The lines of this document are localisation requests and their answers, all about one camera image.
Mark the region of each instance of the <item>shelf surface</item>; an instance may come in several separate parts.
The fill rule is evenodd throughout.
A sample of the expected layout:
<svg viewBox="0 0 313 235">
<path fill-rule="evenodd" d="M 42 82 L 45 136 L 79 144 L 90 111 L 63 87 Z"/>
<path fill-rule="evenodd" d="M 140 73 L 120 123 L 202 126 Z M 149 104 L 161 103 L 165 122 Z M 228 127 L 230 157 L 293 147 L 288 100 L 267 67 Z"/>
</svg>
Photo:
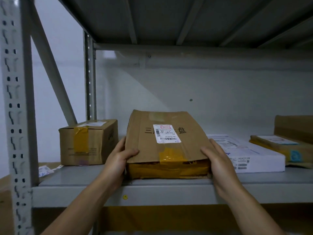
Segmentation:
<svg viewBox="0 0 313 235">
<path fill-rule="evenodd" d="M 33 207 L 66 207 L 102 170 L 103 165 L 62 167 L 33 188 Z M 313 170 L 238 174 L 260 203 L 313 202 Z M 212 180 L 147 179 L 126 181 L 106 206 L 220 204 Z"/>
<path fill-rule="evenodd" d="M 59 0 L 98 43 L 313 47 L 312 0 Z"/>
</svg>

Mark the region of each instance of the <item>lower shelf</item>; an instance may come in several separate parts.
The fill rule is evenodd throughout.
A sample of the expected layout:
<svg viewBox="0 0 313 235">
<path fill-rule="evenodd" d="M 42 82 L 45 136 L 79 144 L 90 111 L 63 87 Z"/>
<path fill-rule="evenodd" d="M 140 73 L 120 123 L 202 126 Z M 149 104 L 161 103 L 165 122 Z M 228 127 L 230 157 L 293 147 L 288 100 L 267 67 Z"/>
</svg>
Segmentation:
<svg viewBox="0 0 313 235">
<path fill-rule="evenodd" d="M 33 207 L 67 207 L 102 168 L 103 165 L 61 168 L 33 188 Z M 286 168 L 285 172 L 245 173 L 238 177 L 260 203 L 313 202 L 313 170 Z M 223 203 L 208 179 L 149 179 L 124 182 L 105 206 Z"/>
</svg>

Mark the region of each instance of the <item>package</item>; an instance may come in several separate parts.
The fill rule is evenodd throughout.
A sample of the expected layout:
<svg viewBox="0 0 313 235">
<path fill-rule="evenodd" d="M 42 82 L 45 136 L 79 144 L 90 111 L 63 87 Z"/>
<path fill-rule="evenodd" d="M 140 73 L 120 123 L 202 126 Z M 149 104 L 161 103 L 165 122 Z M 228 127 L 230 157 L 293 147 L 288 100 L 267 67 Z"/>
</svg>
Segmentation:
<svg viewBox="0 0 313 235">
<path fill-rule="evenodd" d="M 313 115 L 276 115 L 274 134 L 313 144 Z"/>
<path fill-rule="evenodd" d="M 285 156 L 278 152 L 229 137 L 207 135 L 213 138 L 233 163 L 236 173 L 285 171 Z"/>
<path fill-rule="evenodd" d="M 134 110 L 129 119 L 126 149 L 139 154 L 127 160 L 131 178 L 199 178 L 207 176 L 210 161 L 200 151 L 213 145 L 187 112 Z"/>
<path fill-rule="evenodd" d="M 59 129 L 62 165 L 104 164 L 118 143 L 117 120 L 91 120 Z"/>
<path fill-rule="evenodd" d="M 286 165 L 313 168 L 313 145 L 281 135 L 252 135 L 251 143 L 274 150 L 286 157 Z"/>
</svg>

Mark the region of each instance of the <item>white wall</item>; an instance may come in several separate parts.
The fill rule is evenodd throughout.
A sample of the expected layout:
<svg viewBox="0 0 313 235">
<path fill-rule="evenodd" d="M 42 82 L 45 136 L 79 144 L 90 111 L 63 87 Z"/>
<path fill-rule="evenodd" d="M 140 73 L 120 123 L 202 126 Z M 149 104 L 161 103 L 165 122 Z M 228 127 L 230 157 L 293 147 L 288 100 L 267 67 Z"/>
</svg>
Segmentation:
<svg viewBox="0 0 313 235">
<path fill-rule="evenodd" d="M 82 29 L 57 0 L 36 0 L 36 7 L 77 121 L 82 122 L 85 119 Z M 38 158 L 40 162 L 59 161 L 58 129 L 66 126 L 66 121 L 32 47 Z M 213 59 L 210 69 L 206 69 L 205 56 L 156 58 L 154 53 L 99 51 L 96 63 L 98 118 L 117 118 L 120 136 L 126 133 L 133 109 L 186 110 L 207 133 L 227 133 L 245 139 L 250 134 L 272 133 L 276 114 L 313 114 L 312 72 L 272 70 L 277 64 L 279 69 L 287 69 L 290 62 L 265 59 L 254 61 L 251 67 L 248 58 L 227 62 L 219 58 Z M 230 70 L 212 69 L 221 63 L 230 66 Z M 0 177 L 8 174 L 2 97 L 1 93 Z"/>
</svg>

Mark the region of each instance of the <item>yellow taped box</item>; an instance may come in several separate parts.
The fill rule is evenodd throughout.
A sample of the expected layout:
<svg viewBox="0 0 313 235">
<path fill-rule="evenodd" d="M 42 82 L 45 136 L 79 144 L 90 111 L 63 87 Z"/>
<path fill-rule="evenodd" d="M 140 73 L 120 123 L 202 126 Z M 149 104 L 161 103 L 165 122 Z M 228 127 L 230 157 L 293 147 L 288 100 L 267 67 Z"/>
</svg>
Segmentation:
<svg viewBox="0 0 313 235">
<path fill-rule="evenodd" d="M 104 164 L 118 143 L 117 120 L 91 120 L 59 129 L 62 165 Z"/>
<path fill-rule="evenodd" d="M 276 115 L 274 134 L 313 144 L 313 115 Z"/>
<path fill-rule="evenodd" d="M 284 154 L 286 166 L 313 168 L 313 145 L 282 135 L 251 135 L 249 142 Z"/>
<path fill-rule="evenodd" d="M 129 119 L 126 149 L 139 154 L 127 160 L 127 173 L 135 178 L 201 178 L 210 161 L 201 151 L 208 137 L 187 112 L 134 110 Z"/>
</svg>

